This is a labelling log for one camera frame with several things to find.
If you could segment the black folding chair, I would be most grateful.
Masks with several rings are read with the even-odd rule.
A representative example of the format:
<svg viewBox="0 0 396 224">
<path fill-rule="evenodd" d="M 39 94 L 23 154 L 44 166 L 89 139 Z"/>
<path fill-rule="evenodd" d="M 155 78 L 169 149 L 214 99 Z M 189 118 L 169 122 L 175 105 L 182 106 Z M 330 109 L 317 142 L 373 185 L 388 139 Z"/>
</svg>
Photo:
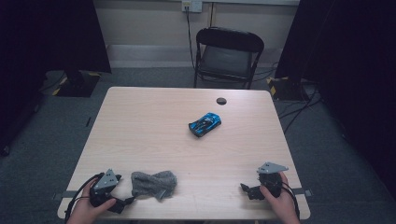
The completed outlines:
<svg viewBox="0 0 396 224">
<path fill-rule="evenodd" d="M 249 90 L 264 42 L 251 32 L 222 27 L 201 29 L 196 35 L 194 84 L 200 77 L 215 77 L 243 83 Z"/>
</svg>

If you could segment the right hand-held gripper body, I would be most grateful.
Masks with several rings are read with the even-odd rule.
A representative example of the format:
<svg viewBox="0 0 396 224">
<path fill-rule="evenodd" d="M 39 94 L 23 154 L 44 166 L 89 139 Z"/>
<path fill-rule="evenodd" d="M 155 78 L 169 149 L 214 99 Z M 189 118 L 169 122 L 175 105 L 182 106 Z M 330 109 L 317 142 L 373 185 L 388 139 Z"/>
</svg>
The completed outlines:
<svg viewBox="0 0 396 224">
<path fill-rule="evenodd" d="M 287 166 L 279 165 L 273 162 L 265 162 L 257 170 L 259 181 L 265 186 L 274 197 L 278 197 L 282 189 L 282 177 L 280 172 L 288 171 Z"/>
</svg>

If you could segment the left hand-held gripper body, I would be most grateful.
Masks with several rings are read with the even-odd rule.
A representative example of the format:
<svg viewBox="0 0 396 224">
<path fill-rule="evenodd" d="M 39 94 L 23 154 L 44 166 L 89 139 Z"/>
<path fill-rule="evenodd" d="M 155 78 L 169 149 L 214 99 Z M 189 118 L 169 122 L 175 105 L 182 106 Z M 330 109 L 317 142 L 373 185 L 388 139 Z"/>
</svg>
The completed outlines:
<svg viewBox="0 0 396 224">
<path fill-rule="evenodd" d="M 110 199 L 113 199 L 111 191 L 118 185 L 120 177 L 116 176 L 112 169 L 100 174 L 90 188 L 90 203 L 98 207 Z"/>
</svg>

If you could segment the grey cloth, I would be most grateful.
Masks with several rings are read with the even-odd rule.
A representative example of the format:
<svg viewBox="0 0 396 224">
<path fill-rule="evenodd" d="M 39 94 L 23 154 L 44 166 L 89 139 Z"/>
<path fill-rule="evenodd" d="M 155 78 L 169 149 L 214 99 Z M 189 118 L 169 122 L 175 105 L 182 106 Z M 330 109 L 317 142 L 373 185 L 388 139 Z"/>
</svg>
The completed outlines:
<svg viewBox="0 0 396 224">
<path fill-rule="evenodd" d="M 154 175 L 133 172 L 131 181 L 134 197 L 152 196 L 158 201 L 172 197 L 177 186 L 177 177 L 171 171 L 162 171 Z"/>
</svg>

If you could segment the white wall skirting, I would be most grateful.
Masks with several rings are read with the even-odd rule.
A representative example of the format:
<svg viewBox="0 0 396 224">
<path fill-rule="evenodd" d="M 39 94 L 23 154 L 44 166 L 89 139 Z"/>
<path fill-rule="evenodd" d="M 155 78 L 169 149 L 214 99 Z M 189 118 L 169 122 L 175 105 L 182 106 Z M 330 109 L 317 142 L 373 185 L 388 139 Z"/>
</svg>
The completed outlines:
<svg viewBox="0 0 396 224">
<path fill-rule="evenodd" d="M 188 46 L 108 45 L 112 68 L 192 67 L 195 50 Z"/>
</svg>

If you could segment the person's left hand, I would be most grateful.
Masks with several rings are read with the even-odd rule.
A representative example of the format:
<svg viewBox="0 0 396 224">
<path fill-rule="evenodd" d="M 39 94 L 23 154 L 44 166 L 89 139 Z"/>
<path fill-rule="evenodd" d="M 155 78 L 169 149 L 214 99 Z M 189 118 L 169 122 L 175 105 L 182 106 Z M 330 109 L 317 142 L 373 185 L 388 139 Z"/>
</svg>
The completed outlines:
<svg viewBox="0 0 396 224">
<path fill-rule="evenodd" d="M 116 203 L 115 199 L 109 199 L 97 207 L 92 206 L 89 197 L 90 189 L 94 182 L 95 180 L 92 180 L 84 187 L 81 199 L 78 200 L 66 224 L 92 224 Z"/>
</svg>

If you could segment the blue toy car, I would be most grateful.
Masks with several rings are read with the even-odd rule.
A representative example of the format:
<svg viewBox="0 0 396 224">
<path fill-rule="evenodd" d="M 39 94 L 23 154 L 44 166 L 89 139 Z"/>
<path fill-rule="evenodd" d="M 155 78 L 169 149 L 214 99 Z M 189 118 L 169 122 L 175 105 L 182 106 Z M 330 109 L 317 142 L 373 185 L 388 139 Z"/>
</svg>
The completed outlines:
<svg viewBox="0 0 396 224">
<path fill-rule="evenodd" d="M 204 116 L 189 124 L 189 130 L 197 137 L 202 137 L 221 124 L 220 116 L 206 113 Z"/>
</svg>

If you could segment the black stand base yellow tape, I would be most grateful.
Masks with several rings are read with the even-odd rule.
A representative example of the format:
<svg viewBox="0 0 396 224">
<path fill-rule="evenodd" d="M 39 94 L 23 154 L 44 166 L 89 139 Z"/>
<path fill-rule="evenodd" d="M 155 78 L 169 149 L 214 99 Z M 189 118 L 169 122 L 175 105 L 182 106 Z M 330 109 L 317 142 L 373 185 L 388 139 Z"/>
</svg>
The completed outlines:
<svg viewBox="0 0 396 224">
<path fill-rule="evenodd" d="M 266 79 L 270 93 L 279 101 L 307 101 L 308 95 L 301 82 L 294 82 L 288 77 Z"/>
<path fill-rule="evenodd" d="M 54 96 L 89 98 L 101 77 L 97 73 L 78 70 L 66 70 L 65 74 L 66 77 L 52 93 Z"/>
</svg>

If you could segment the white wall socket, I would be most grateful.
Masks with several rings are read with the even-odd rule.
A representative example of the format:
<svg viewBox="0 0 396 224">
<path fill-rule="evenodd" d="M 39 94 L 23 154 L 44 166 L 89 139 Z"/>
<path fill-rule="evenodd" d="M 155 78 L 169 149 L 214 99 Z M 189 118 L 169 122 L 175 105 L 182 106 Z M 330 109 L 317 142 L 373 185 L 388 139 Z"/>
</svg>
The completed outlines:
<svg viewBox="0 0 396 224">
<path fill-rule="evenodd" d="M 183 12 L 201 13 L 203 2 L 201 0 L 183 0 L 181 2 L 181 10 Z"/>
</svg>

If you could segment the black curtain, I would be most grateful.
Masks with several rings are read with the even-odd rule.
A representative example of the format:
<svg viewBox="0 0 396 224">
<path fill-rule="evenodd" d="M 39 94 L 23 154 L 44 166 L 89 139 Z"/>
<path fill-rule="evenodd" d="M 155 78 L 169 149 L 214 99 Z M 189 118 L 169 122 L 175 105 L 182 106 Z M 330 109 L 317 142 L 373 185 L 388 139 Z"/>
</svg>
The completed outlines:
<svg viewBox="0 0 396 224">
<path fill-rule="evenodd" d="M 111 72 L 93 0 L 0 0 L 0 156 L 66 70 Z"/>
<path fill-rule="evenodd" d="M 396 199 L 396 0 L 300 0 L 276 77 L 319 84 Z"/>
</svg>

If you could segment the person's right hand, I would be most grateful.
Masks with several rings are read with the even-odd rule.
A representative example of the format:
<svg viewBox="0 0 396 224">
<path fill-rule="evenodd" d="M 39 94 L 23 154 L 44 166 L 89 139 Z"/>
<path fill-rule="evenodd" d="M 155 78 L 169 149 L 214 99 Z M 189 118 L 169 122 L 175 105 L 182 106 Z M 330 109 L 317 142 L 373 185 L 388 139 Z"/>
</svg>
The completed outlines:
<svg viewBox="0 0 396 224">
<path fill-rule="evenodd" d="M 287 190 L 289 184 L 288 179 L 283 172 L 279 172 L 282 179 L 282 190 L 278 197 L 274 197 L 265 186 L 260 186 L 260 191 L 266 201 L 271 205 L 273 212 L 283 224 L 301 224 L 296 214 L 296 206 L 294 200 Z"/>
</svg>

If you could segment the grey tape strip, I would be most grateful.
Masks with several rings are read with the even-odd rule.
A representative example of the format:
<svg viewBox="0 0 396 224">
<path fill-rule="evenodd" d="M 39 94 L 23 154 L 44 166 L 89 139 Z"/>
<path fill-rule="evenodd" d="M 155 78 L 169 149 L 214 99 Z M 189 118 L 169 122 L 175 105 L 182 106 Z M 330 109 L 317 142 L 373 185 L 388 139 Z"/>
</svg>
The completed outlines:
<svg viewBox="0 0 396 224">
<path fill-rule="evenodd" d="M 52 196 L 52 200 L 61 201 L 63 198 L 73 198 L 76 195 L 76 190 L 66 190 L 62 193 L 54 193 Z"/>
<path fill-rule="evenodd" d="M 313 196 L 313 192 L 311 189 L 303 189 L 303 188 L 297 188 L 297 189 L 291 189 L 292 192 L 295 195 L 303 194 L 305 197 L 311 197 Z"/>
</svg>

